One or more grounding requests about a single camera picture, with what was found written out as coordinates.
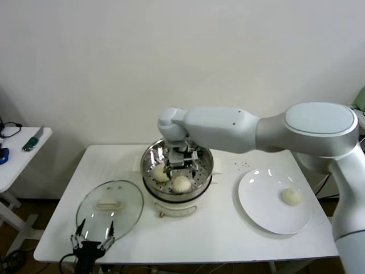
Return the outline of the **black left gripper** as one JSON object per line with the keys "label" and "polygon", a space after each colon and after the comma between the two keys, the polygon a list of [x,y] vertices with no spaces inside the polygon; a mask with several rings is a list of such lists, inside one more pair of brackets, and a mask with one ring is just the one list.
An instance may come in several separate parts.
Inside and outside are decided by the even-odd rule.
{"label": "black left gripper", "polygon": [[103,250],[109,250],[115,242],[113,221],[106,229],[105,241],[83,241],[82,230],[86,219],[83,219],[80,225],[77,226],[76,232],[71,235],[70,240],[74,255],[77,258],[75,274],[92,273],[95,262],[103,256]]}

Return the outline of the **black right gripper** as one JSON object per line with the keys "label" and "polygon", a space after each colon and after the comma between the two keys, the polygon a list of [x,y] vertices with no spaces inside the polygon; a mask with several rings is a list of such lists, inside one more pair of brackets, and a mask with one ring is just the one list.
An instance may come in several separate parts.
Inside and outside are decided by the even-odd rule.
{"label": "black right gripper", "polygon": [[[166,164],[164,167],[164,173],[171,179],[171,167],[170,166],[183,166],[185,163],[184,154],[178,151],[170,151],[169,152],[169,165]],[[195,178],[200,172],[200,161],[193,160],[193,177]]]}

